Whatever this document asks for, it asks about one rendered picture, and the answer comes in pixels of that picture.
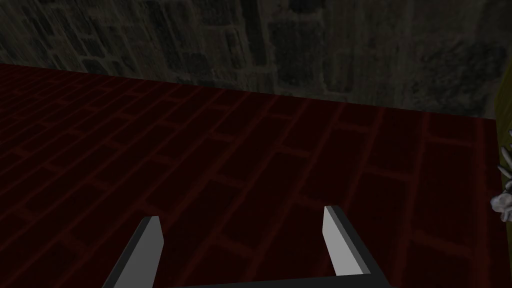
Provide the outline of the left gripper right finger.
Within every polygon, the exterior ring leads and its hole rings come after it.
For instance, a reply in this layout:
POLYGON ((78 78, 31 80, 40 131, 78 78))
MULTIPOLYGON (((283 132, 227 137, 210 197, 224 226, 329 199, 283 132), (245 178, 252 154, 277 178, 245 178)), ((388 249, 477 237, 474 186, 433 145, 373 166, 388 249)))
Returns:
POLYGON ((339 206, 324 207, 322 235, 337 276, 380 276, 380 267, 339 206))

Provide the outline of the olive yellow door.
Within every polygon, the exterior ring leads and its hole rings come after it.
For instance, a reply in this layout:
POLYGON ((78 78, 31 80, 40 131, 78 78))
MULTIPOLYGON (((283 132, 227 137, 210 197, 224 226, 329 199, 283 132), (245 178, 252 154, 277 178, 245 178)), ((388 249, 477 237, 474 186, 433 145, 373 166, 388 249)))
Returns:
POLYGON ((499 85, 497 96, 494 99, 494 112, 496 120, 496 132, 498 142, 499 163, 512 174, 510 167, 501 153, 501 147, 505 147, 512 160, 512 59, 509 61, 502 81, 499 85))

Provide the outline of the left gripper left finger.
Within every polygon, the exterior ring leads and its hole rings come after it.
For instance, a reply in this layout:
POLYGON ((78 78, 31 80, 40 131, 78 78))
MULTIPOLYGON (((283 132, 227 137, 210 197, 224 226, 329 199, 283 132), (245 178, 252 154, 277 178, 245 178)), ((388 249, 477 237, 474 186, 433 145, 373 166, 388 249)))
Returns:
POLYGON ((102 288, 153 288, 163 246, 159 217, 144 217, 102 288))

